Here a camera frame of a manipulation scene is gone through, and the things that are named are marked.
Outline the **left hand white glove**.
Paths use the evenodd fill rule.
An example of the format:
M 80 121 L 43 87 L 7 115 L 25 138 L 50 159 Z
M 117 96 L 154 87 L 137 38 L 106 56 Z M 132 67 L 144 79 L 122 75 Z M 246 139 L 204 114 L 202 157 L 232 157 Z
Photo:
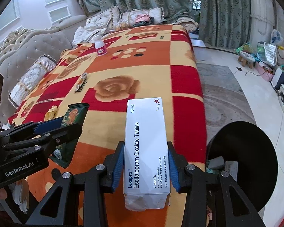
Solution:
M 14 203 L 18 205 L 20 210 L 27 213 L 29 210 L 29 184 L 25 179 L 17 181 L 9 185 L 9 190 L 11 191 Z M 2 188 L 0 189 L 0 200 L 6 200 L 7 191 Z M 4 211 L 2 204 L 0 203 L 0 211 Z

